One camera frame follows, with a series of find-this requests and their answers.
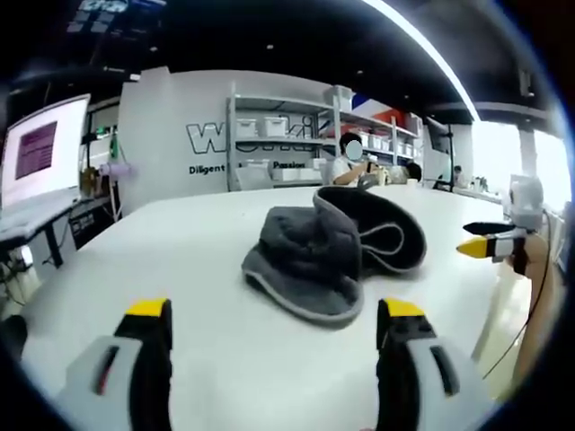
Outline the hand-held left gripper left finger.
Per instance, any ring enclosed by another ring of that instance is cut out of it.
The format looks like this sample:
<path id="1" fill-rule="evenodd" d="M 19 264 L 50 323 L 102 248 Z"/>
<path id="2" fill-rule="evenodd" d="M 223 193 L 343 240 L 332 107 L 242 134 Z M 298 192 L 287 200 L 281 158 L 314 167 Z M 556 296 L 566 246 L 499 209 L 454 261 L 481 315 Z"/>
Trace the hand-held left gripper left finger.
<path id="1" fill-rule="evenodd" d="M 68 366 L 59 411 L 74 430 L 170 430 L 172 349 L 172 302 L 133 303 Z"/>

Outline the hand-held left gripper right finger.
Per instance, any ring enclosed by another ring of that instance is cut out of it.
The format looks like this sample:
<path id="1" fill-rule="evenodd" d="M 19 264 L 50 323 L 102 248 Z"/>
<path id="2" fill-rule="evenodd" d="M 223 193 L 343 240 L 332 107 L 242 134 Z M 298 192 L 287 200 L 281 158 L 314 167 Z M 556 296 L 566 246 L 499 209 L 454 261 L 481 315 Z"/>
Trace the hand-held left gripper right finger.
<path id="1" fill-rule="evenodd" d="M 376 350 L 377 430 L 479 430 L 492 413 L 475 362 L 415 304 L 378 302 Z"/>

